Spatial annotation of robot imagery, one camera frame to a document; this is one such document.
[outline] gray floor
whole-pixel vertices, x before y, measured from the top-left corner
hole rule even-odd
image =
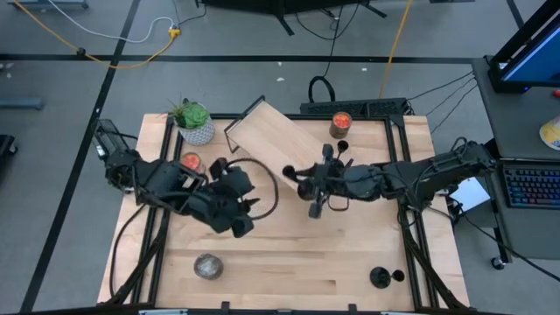
[[[176,1],[182,18],[200,13],[193,1]],[[525,19],[541,2],[516,0]],[[89,10],[77,7],[68,12],[99,32],[119,34],[130,3],[90,0]],[[405,4],[374,3],[388,13],[386,19],[360,8],[334,53],[388,55]],[[342,23],[353,11],[353,6],[345,8]],[[85,34],[54,10],[36,12],[46,24],[90,53],[111,54],[115,50],[114,40]],[[142,0],[130,36],[143,37],[149,22],[162,15],[175,19],[171,0]],[[329,35],[330,22],[323,14],[310,12],[300,17],[308,27]],[[208,8],[204,18],[185,24],[183,35],[167,53],[328,54],[328,42],[303,30],[295,17],[286,20],[295,36],[288,37],[273,17]],[[166,22],[160,22],[145,44],[127,44],[124,53],[149,54],[160,49],[168,40],[167,27]],[[0,32],[0,53],[72,53],[24,13],[6,5],[0,5],[0,29],[5,30]],[[515,30],[505,0],[450,4],[416,0],[396,54],[480,57],[495,53]],[[122,132],[137,133],[143,114],[165,112],[170,106],[167,99],[178,100],[180,95],[205,103],[213,112],[239,112],[259,95],[266,95],[284,113],[297,113],[299,104],[306,101],[308,81],[322,74],[325,66],[157,62],[117,71],[102,116],[113,119]],[[328,78],[341,100],[375,98],[383,70],[383,64],[332,64]],[[394,64],[385,96],[411,97],[469,71],[466,65]],[[106,69],[95,63],[67,61],[20,61],[0,72],[0,95],[38,96],[46,104],[40,112],[0,111],[0,133],[15,135],[20,148],[0,181],[0,313],[19,310],[105,73]],[[459,85],[414,100],[416,112],[428,113]],[[429,116],[432,128],[461,95],[455,94]],[[326,93],[318,89],[316,99],[326,100]],[[437,151],[448,150],[458,136],[481,142],[492,137],[477,89],[434,134]],[[90,151],[35,310],[95,303],[120,202],[120,194],[106,184],[102,164]],[[467,225],[459,225],[456,237],[473,306],[516,314],[557,313],[560,309],[555,298],[560,294],[557,283],[518,260],[501,272],[494,271],[488,259],[497,253],[495,244]],[[560,273],[558,262],[538,263]]]

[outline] succulent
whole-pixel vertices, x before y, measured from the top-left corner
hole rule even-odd
[[[204,126],[210,113],[196,101],[184,99],[181,104],[173,106],[171,115],[180,128],[193,130]]]

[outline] keyboard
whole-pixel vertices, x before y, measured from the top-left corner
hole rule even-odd
[[[511,207],[560,209],[560,165],[503,165],[502,183]]]
[[[301,114],[328,114],[346,112],[350,116],[370,117],[387,115],[408,115],[411,112],[405,98],[361,101],[325,101],[304,103],[299,107]]]

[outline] wooden tabletop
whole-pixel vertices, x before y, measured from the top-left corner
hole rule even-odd
[[[158,158],[165,120],[164,115],[144,116],[136,149],[145,160]],[[206,167],[218,157],[228,160],[246,157],[248,154],[243,149],[233,155],[229,152],[222,132],[229,123],[229,120],[215,120],[213,141],[201,147],[184,143],[183,152],[197,152]],[[337,143],[328,133],[328,121],[295,123],[322,143]],[[412,160],[433,156],[426,118],[407,116],[405,123]],[[394,133],[397,153],[402,158],[397,129]],[[176,130],[171,134],[169,159],[176,134]],[[354,150],[345,153],[343,161],[354,158],[354,165],[389,161],[383,122],[353,122],[345,140]],[[364,156],[360,154],[362,151],[374,154]],[[266,211],[272,203],[270,178],[255,164],[244,163],[240,167],[255,186],[251,196],[262,198],[251,214]],[[255,229],[241,239],[235,239],[230,231],[216,234],[191,217],[171,215],[157,294],[158,307],[220,308],[222,301],[229,301],[232,309],[347,310],[348,304],[357,304],[361,311],[414,309],[402,233],[396,221],[396,201],[353,200],[350,208],[342,213],[325,206],[321,219],[314,220],[307,215],[309,203],[301,200],[283,181],[278,180],[278,184],[280,202],[276,211],[256,221]],[[123,199],[115,235],[137,210],[133,198],[125,196]],[[447,211],[441,198],[434,199],[433,207]],[[144,210],[128,226],[119,243],[115,268],[117,288],[137,264],[147,213]],[[432,266],[458,300],[468,305],[449,220],[430,211],[424,211],[423,218]],[[217,280],[204,280],[194,273],[194,260],[205,253],[218,256],[224,262],[224,272]],[[101,284],[100,302],[109,298],[109,262]],[[405,280],[393,281],[387,289],[377,289],[368,278],[370,270],[377,266],[389,272],[402,270]],[[416,266],[423,304],[428,306],[423,273]],[[141,300],[147,298],[150,279],[151,268],[144,276]]]

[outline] yellow cable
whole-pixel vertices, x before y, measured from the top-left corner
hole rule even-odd
[[[383,75],[383,81],[381,82],[381,90],[379,91],[379,98],[383,97],[383,89],[385,88],[385,83],[389,78],[389,69],[391,68],[393,55],[395,55],[396,45],[399,43],[399,38],[401,37],[401,32],[403,31],[404,24],[406,23],[406,18],[409,15],[411,5],[412,5],[412,0],[409,0],[409,2],[406,4],[404,15],[402,15],[401,26],[399,26],[399,31],[396,33],[395,42],[393,43],[393,48],[391,48],[391,54],[388,56],[388,63],[387,66],[385,67],[385,74]]]
[[[30,18],[33,19],[33,21],[37,22],[37,24],[39,26],[41,26],[43,29],[45,29],[47,32],[50,32],[55,38],[57,38],[59,41],[61,41],[62,43],[64,43],[66,46],[74,49],[76,52],[78,52],[79,48],[76,45],[73,45],[71,43],[69,43],[68,41],[66,41],[65,39],[63,39],[56,31],[51,30],[48,26],[46,26],[45,24],[43,24],[43,22],[39,21],[38,18],[36,18],[34,15],[32,15],[31,12],[29,12],[18,0],[14,0],[14,4],[16,4],[19,9],[21,9],[23,12],[25,12]],[[152,61],[154,58],[156,58],[158,55],[160,55],[161,53],[163,53],[164,51],[166,51],[173,43],[173,40],[175,40],[175,38],[180,34],[180,31],[170,31],[170,40],[167,43],[167,45],[165,45],[165,47],[160,50],[159,52],[154,53],[151,57],[149,57],[146,61],[143,61],[137,65],[133,65],[133,66],[113,66],[111,64],[109,64],[108,62],[104,62],[101,61],[99,59],[97,59],[96,57],[85,53],[84,55],[95,61],[95,62],[99,62],[103,65],[105,65],[106,67],[112,68],[112,69],[133,69],[133,68],[137,68],[137,67],[141,67],[145,64],[147,64],[148,62]]]

